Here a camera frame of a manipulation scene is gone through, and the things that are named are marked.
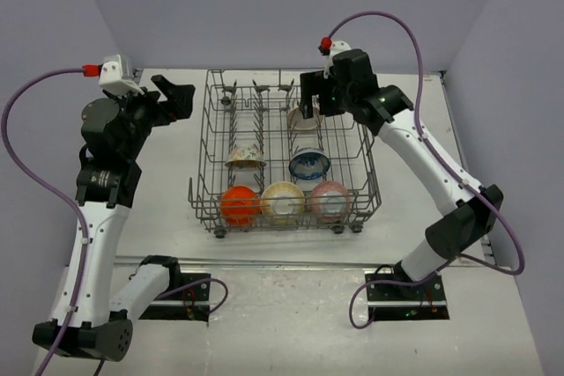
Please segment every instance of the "robotic arm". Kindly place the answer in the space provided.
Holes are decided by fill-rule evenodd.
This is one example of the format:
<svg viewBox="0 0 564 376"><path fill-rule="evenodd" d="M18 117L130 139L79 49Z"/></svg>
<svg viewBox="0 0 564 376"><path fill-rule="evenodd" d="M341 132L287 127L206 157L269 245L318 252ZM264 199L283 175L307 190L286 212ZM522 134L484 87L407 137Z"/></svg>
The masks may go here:
<svg viewBox="0 0 564 376"><path fill-rule="evenodd" d="M300 77L300 110L304 118L313 116L313 96L319 97L321 114L352 114L357 123L399 154L442 214L442 219L426 229L425 239L394 268L394 277L401 281L422 280L455 260L494 226L495 216L465 186L476 189L496 209L501 207L503 194L495 185L484 188L427 131L424 136L457 170L464 184L458 184L444 170L416 130L413 104L396 86L378 85L365 52L335 41L330 48L322 49L322 54L327 56L325 69L302 73Z"/></svg>
<svg viewBox="0 0 564 376"><path fill-rule="evenodd" d="M33 330L33 342L49 349L72 311L58 355L120 361L130 347L133 323L159 294L182 285L175 258L148 256L130 282L109 297L118 241L141 177L136 158L153 127L188 119L192 113L193 85L174 85L161 75L151 81L160 92L135 84L125 58L109 57L100 67L99 80L107 97L82 112L85 146L79 153L76 199L90 239L83 238L78 224L63 294L51 320ZM161 93L166 100L158 101ZM85 265L80 266L85 242ZM82 285L77 305L70 310L77 279Z"/></svg>

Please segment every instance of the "bowl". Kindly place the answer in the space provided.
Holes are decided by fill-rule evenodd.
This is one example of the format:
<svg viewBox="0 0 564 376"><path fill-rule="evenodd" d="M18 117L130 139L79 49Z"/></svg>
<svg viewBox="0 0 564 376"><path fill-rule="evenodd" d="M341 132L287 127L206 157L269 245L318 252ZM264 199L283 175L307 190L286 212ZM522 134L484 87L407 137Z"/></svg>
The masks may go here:
<svg viewBox="0 0 564 376"><path fill-rule="evenodd" d="M295 223L305 207L303 191L292 182L275 182L261 196L263 214L279 225Z"/></svg>
<svg viewBox="0 0 564 376"><path fill-rule="evenodd" d="M234 170L252 170L265 167L263 153L256 145L235 146L229 154L226 166Z"/></svg>
<svg viewBox="0 0 564 376"><path fill-rule="evenodd" d="M346 218L351 211L351 197L343 184L325 181L317 185L308 199L317 221L336 223Z"/></svg>
<svg viewBox="0 0 564 376"><path fill-rule="evenodd" d="M288 116L286 117L288 121L288 128L290 130L298 130L298 131L310 131L311 129L316 129L321 125L323 122L323 115L319 114L319 107L314 106L314 115L312 118L303 119L303 115L300 112L300 109L294 107L290 112L288 112Z"/></svg>
<svg viewBox="0 0 564 376"><path fill-rule="evenodd" d="M249 226L260 213L258 195L248 187L231 187L221 196L219 211L233 226Z"/></svg>
<svg viewBox="0 0 564 376"><path fill-rule="evenodd" d="M330 160L323 150L302 147L293 154L288 169L300 180L314 180L324 176L330 168Z"/></svg>

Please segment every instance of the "black mounting base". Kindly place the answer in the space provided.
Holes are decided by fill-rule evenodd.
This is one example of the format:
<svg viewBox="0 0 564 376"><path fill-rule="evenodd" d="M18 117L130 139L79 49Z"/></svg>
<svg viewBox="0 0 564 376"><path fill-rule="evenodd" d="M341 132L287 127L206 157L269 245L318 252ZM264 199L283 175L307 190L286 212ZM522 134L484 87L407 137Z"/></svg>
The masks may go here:
<svg viewBox="0 0 564 376"><path fill-rule="evenodd" d="M366 274L366 281L391 279L390 273ZM401 291L388 284L367 287L368 316L374 321L436 321L448 320L449 310L442 284L436 276L417 288Z"/></svg>
<svg viewBox="0 0 564 376"><path fill-rule="evenodd" d="M210 277L209 273L181 273L179 286ZM139 318L147 321L208 321L210 285L199 284L167 299L155 300Z"/></svg>

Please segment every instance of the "orange bowl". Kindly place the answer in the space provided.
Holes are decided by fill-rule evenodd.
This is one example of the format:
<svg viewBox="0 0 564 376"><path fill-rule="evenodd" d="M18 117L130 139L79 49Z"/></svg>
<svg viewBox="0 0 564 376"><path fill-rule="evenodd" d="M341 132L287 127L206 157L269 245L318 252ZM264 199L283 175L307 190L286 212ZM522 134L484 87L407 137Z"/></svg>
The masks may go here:
<svg viewBox="0 0 564 376"><path fill-rule="evenodd" d="M249 226L260 213L258 196L248 187L231 187L221 196L219 210L228 224Z"/></svg>

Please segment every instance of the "metal wire rack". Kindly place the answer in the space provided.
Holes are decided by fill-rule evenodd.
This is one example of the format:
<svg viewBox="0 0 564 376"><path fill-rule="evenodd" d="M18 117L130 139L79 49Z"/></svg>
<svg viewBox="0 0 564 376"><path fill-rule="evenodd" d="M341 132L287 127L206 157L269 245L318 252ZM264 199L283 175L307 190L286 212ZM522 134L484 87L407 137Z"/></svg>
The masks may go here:
<svg viewBox="0 0 564 376"><path fill-rule="evenodd" d="M263 74L268 84L260 85ZM246 75L244 79L249 79L249 74ZM348 114L325 117L315 130L296 130L290 126L288 112L300 102L300 87L293 84L299 79L296 71L262 72L257 74L258 82L252 79L242 85L237 85L237 76L241 76L240 71L209 70L207 73L198 176L195 184L190 178L188 193L197 219L218 238L224 238L231 231L261 229L330 228L341 233L349 227L352 232L361 232L363 224L382 204L372 158L374 137ZM263 153L264 167L242 172L225 166L235 146L249 144ZM303 181L290 174L290 159L303 146L323 149L329 157L331 166L322 178ZM234 207L221 202L222 194L230 187L247 186L260 197L277 181L290 181L301 188L307 198L303 211L280 221L261 214L256 202L251 204L245 225L240 225L240 220L229 223L222 216L222 209ZM350 211L338 222L317 219L309 210L311 190L322 181L337 181L349 192ZM301 200L299 197L285 199L289 204Z"/></svg>

